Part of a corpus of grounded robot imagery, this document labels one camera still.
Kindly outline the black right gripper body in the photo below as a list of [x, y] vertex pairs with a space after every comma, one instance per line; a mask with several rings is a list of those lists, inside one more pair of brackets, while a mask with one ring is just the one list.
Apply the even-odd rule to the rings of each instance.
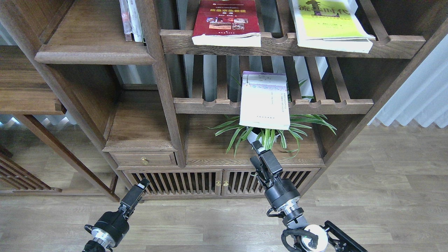
[[300, 193], [289, 178], [274, 178], [270, 188], [265, 188], [265, 196], [276, 211], [293, 212], [298, 207]]

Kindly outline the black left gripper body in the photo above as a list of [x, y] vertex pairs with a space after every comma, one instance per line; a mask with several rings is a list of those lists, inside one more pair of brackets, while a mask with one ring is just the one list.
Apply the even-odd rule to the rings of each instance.
[[117, 247], [128, 233], [129, 223], [120, 212], [105, 212], [92, 228], [94, 241], [104, 248]]

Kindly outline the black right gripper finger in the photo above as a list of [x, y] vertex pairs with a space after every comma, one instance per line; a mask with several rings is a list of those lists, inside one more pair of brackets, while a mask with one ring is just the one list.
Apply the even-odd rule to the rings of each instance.
[[269, 174], [264, 161], [261, 161], [258, 157], [251, 157], [250, 161], [255, 167], [256, 176], [263, 188], [270, 188], [272, 186], [271, 175]]
[[266, 150], [258, 140], [252, 142], [251, 145], [257, 153], [257, 155], [253, 157], [258, 157], [261, 161], [264, 161], [268, 172], [271, 175], [271, 179], [273, 179], [282, 171], [282, 167], [277, 158], [271, 150]]

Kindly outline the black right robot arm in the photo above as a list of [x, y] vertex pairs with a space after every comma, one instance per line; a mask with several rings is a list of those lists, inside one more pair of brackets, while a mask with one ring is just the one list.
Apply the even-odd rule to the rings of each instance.
[[282, 179], [282, 167], [271, 150], [266, 150], [258, 140], [252, 143], [257, 155], [251, 157], [257, 178], [264, 188], [264, 195], [271, 208], [267, 216], [282, 219], [285, 230], [281, 240], [290, 252], [323, 252], [331, 244], [337, 252], [364, 252], [355, 242], [330, 221], [324, 226], [309, 224], [298, 206], [300, 193], [288, 178]]

